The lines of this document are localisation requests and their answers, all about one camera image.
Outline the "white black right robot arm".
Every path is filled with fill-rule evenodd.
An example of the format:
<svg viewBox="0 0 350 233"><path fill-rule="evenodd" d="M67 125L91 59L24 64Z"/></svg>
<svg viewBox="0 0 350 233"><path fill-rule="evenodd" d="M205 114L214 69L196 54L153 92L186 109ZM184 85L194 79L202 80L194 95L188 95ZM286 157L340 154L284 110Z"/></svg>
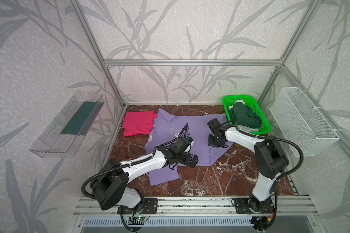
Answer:
<svg viewBox="0 0 350 233"><path fill-rule="evenodd" d="M211 126L210 129L212 132L208 138L210 146L226 148L227 142L233 142L255 154L259 175L249 195L248 205L251 212L261 212L271 200L280 176L289 165L281 143L290 144L291 142L281 138L254 135L234 127Z"/></svg>

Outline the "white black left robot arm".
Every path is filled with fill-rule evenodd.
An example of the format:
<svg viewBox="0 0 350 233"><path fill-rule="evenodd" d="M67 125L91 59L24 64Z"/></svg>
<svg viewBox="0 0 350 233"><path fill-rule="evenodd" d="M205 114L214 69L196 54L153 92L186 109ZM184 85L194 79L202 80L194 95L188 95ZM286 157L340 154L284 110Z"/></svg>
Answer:
<svg viewBox="0 0 350 233"><path fill-rule="evenodd" d="M138 213L145 206L145 198L127 185L150 171L178 164L194 168L198 164L198 156L189 153L188 149L179 150L174 145L162 146L155 153L135 160L120 163L109 161L98 174L85 181L82 190L85 196L97 200L103 211L118 206Z"/></svg>

